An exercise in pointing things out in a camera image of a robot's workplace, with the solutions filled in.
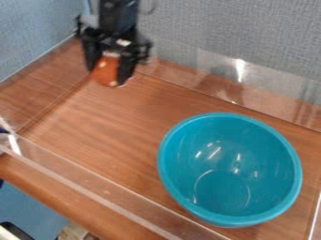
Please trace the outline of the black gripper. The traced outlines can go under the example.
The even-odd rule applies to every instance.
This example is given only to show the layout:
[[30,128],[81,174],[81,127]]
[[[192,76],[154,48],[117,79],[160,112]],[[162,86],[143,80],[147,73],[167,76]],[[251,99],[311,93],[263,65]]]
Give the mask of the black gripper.
[[81,40],[85,65],[92,71],[97,60],[105,50],[123,51],[119,57],[117,84],[124,85],[132,77],[137,61],[148,63],[151,59],[151,40],[139,32],[133,25],[123,33],[109,33],[97,26],[97,17],[79,15],[76,17],[76,36]]

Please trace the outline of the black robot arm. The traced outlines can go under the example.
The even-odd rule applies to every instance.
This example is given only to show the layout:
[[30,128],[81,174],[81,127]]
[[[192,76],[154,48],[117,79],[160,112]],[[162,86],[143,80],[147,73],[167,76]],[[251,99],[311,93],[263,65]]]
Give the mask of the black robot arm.
[[76,17],[87,70],[108,87],[125,84],[137,64],[151,60],[152,42],[137,29],[140,0],[88,0],[88,12]]

